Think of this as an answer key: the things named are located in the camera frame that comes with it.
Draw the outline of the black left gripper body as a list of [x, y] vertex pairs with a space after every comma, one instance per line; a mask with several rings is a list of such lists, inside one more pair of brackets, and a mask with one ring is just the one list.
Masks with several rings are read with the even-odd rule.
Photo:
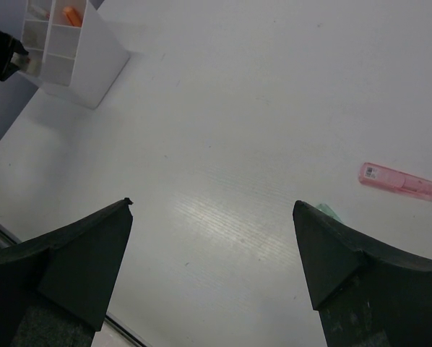
[[29, 55], [24, 46], [14, 36], [0, 30], [0, 81], [4, 82], [14, 73], [18, 72], [12, 63], [15, 54]]

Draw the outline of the orange grey utility knife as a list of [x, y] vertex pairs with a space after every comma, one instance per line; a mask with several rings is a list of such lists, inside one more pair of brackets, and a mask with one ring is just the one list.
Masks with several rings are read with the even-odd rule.
[[72, 27], [81, 27], [82, 26], [82, 16], [78, 13], [78, 11], [71, 6], [64, 7], [62, 13], [66, 19], [66, 21]]

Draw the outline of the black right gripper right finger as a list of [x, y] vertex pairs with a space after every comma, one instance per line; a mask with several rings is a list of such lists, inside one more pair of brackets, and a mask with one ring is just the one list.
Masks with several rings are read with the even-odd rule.
[[432, 346], [432, 260], [296, 201], [293, 222], [328, 346]]

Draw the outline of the pink correction tape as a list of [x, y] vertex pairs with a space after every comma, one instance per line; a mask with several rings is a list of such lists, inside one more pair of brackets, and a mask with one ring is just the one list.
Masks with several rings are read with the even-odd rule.
[[360, 167], [358, 180], [369, 187], [432, 201], [432, 181], [375, 163], [364, 163]]

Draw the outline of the white red small box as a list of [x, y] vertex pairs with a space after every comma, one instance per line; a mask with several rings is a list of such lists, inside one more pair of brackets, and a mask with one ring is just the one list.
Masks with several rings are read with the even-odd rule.
[[12, 58], [12, 63], [17, 66], [18, 70], [21, 72], [38, 76], [40, 74], [42, 61], [37, 58], [32, 58], [29, 55], [23, 56], [20, 54], [15, 54]]

